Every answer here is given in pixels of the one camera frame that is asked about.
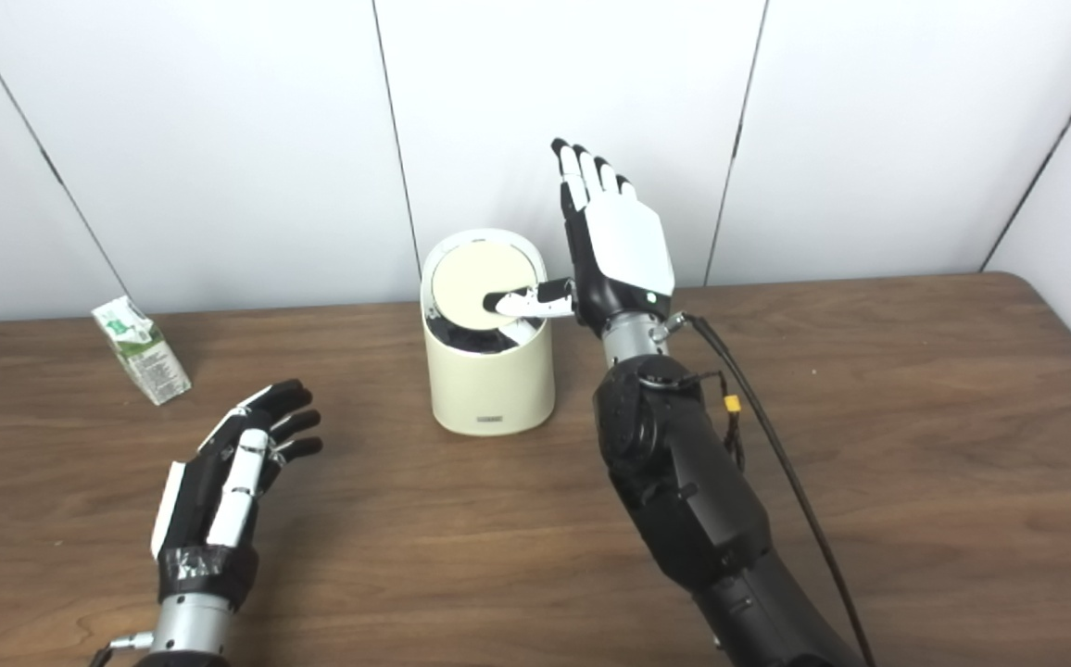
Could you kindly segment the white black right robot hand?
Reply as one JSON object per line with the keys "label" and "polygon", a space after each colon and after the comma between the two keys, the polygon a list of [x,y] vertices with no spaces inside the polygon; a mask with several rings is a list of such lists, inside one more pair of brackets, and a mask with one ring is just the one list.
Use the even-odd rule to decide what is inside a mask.
{"label": "white black right robot hand", "polygon": [[573,274],[481,295],[485,312],[513,318],[574,317],[595,336],[623,315],[665,321],[675,277],[662,219],[633,183],[580,145],[549,145]]}

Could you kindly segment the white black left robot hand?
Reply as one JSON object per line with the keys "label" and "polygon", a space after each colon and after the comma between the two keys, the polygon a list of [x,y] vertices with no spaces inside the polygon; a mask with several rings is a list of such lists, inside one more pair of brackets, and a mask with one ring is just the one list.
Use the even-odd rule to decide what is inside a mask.
{"label": "white black left robot hand", "polygon": [[323,449],[304,434],[322,421],[312,401],[301,380],[266,385],[223,414],[192,459],[171,464],[151,540],[159,602],[203,594],[243,607],[258,574],[261,498],[287,464]]}

